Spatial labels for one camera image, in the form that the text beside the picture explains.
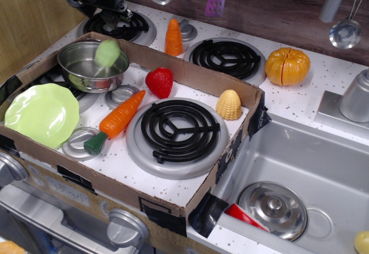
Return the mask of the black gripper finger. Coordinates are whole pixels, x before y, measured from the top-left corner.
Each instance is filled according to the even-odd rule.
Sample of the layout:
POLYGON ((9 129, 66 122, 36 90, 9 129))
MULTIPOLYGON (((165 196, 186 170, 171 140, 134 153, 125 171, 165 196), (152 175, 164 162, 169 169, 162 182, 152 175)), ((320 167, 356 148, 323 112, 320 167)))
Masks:
POLYGON ((123 14, 124 12, 117 12, 115 10, 108 9, 103 9, 100 12, 101 18, 111 29, 118 28, 118 24, 120 23, 123 14))
POLYGON ((93 5, 80 5, 77 7, 77 10, 87 18, 92 18, 96 13, 101 11, 99 7, 93 5))

